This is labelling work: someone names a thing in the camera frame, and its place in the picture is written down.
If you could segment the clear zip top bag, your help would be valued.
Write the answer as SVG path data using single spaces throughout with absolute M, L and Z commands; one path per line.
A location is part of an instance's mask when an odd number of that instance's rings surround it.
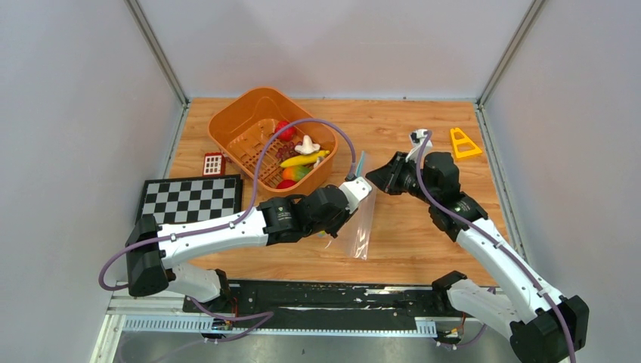
M 342 250 L 347 257 L 367 259 L 373 214 L 376 202 L 376 188 L 370 185 L 370 193 L 360 202 L 352 218 L 339 230 L 338 237 L 328 234 L 326 249 Z

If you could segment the white toy mushroom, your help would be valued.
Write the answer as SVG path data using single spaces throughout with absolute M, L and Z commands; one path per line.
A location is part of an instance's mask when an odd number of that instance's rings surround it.
M 317 153 L 321 149 L 319 144 L 312 141 L 309 135 L 305 135 L 295 147 L 294 151 L 300 155 L 311 155 Z

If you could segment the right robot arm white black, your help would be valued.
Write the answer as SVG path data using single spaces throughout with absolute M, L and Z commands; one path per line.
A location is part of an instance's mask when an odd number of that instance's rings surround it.
M 386 194 L 409 193 L 428 203 L 434 225 L 474 256 L 503 291 L 494 295 L 453 271 L 432 283 L 438 314 L 472 315 L 505 337 L 521 362 L 576 360 L 587 337 L 587 304 L 563 296 L 505 241 L 486 211 L 461 191 L 451 154 L 431 152 L 419 166 L 398 152 L 366 177 Z

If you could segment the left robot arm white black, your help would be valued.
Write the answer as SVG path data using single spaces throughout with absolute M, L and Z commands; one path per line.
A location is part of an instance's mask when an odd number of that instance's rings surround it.
M 183 225 L 158 225 L 145 216 L 135 226 L 126 253 L 130 296 L 164 290 L 188 296 L 213 312 L 231 304 L 225 274 L 190 265 L 200 256 L 244 247 L 296 243 L 325 231 L 336 237 L 369 194 L 361 183 L 318 188 L 308 196 L 273 197 L 237 221 L 233 216 Z

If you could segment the orange green toy mango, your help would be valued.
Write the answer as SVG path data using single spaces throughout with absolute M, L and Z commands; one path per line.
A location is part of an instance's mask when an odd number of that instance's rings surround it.
M 283 169 L 282 171 L 282 178 L 283 180 L 290 180 L 293 182 L 299 182 L 301 181 L 310 171 L 312 171 L 311 168 L 307 166 L 288 166 Z

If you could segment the red toy tomato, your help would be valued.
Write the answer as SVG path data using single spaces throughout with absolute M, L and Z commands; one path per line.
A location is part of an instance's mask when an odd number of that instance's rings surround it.
M 290 179 L 284 179 L 277 185 L 277 190 L 284 190 L 287 188 L 291 188 L 297 184 L 296 181 L 290 180 Z

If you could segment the yellow toy banana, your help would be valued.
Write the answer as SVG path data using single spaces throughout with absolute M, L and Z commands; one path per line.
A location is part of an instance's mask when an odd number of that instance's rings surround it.
M 280 163 L 281 168 L 293 167 L 293 166 L 305 166 L 309 164 L 315 164 L 318 158 L 325 158 L 330 154 L 328 150 L 319 150 L 312 154 L 303 155 L 300 154 L 295 157 L 290 157 L 289 159 L 284 160 Z

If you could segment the orange plastic basket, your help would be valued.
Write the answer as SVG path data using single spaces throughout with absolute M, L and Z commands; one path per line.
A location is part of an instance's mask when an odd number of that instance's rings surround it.
M 208 125 L 209 137 L 221 152 L 230 157 L 250 179 L 254 177 L 256 164 L 265 143 L 274 135 L 278 123 L 288 123 L 312 115 L 275 88 L 255 88 L 231 102 L 215 114 Z M 264 197 L 282 197 L 288 194 L 310 194 L 330 177 L 333 159 L 338 151 L 338 134 L 329 126 L 320 123 L 303 123 L 293 127 L 296 134 L 292 143 L 301 141 L 305 135 L 328 150 L 329 156 L 308 173 L 302 180 L 287 189 L 278 189 L 283 181 L 283 169 L 277 152 L 286 143 L 274 140 L 265 154 L 259 169 L 256 190 Z

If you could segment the purple toy grapes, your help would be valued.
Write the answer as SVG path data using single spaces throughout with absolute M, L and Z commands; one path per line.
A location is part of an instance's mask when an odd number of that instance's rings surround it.
M 278 158 L 278 160 L 282 162 L 291 157 L 297 156 L 299 153 L 295 150 L 295 146 L 296 144 L 293 141 L 284 143 L 277 149 L 276 158 Z

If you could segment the yellow triangular plastic stand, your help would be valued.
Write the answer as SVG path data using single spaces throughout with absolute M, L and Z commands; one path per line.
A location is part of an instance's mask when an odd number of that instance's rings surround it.
M 460 128 L 450 129 L 451 147 L 456 161 L 479 157 L 483 150 Z

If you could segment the red toy apple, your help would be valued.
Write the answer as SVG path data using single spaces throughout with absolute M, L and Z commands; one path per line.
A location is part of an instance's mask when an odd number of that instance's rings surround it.
M 286 120 L 279 121 L 274 127 L 274 134 L 277 135 L 277 139 L 281 141 L 292 141 L 297 132 L 294 126 L 290 126 L 290 123 Z

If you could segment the red white grid block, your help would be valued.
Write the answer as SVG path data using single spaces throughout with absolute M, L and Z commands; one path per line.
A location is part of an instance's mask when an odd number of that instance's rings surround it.
M 223 153 L 206 153 L 203 158 L 203 176 L 219 176 L 225 174 L 226 159 Z

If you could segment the black mounting base plate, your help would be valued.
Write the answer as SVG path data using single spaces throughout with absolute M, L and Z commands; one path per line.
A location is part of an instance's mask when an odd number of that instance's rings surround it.
M 429 285 L 397 284 L 233 280 L 201 307 L 184 300 L 184 312 L 202 309 L 240 317 L 234 327 L 280 330 L 413 330 L 417 318 L 464 317 Z

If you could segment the aluminium frame post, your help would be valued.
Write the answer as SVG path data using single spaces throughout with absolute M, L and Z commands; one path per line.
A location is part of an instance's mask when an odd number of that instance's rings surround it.
M 147 19 L 147 15 L 141 3 L 138 0 L 125 0 L 126 6 L 128 7 L 130 13 L 132 14 L 133 20 L 139 28 L 141 35 L 143 36 L 145 42 L 147 43 L 151 54 L 154 56 L 158 66 L 166 78 L 172 92 L 177 98 L 178 102 L 183 108 L 187 108 L 190 103 L 189 97 L 187 96 L 184 88 L 182 87 L 178 76 L 173 69 L 172 65 L 169 62 L 169 59 L 166 56 L 166 53 L 161 46 L 156 33 L 153 31 L 153 27 L 150 21 Z
M 530 2 L 523 18 L 521 19 L 516 31 L 512 35 L 507 47 L 502 53 L 499 62 L 491 73 L 481 94 L 477 97 L 478 107 L 483 107 L 492 97 L 496 87 L 503 78 L 503 74 L 509 68 L 512 59 L 516 56 L 522 43 L 525 41 L 528 33 L 535 24 L 541 11 L 547 5 L 547 0 L 533 0 Z

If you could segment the left aluminium frame post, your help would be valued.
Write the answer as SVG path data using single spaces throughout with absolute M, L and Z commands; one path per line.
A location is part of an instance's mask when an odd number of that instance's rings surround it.
M 147 19 L 147 15 L 141 3 L 138 0 L 125 0 L 126 6 L 128 7 L 130 13 L 132 14 L 133 20 L 139 28 L 141 35 L 143 36 L 145 42 L 147 43 L 151 54 L 154 56 L 158 66 L 166 78 L 172 92 L 177 98 L 178 102 L 183 108 L 187 108 L 190 103 L 189 97 L 187 96 L 184 88 L 182 87 L 178 76 L 173 69 L 172 65 L 169 62 L 169 59 L 166 56 L 166 53 L 161 46 L 156 33 L 153 31 L 153 27 L 150 21 Z

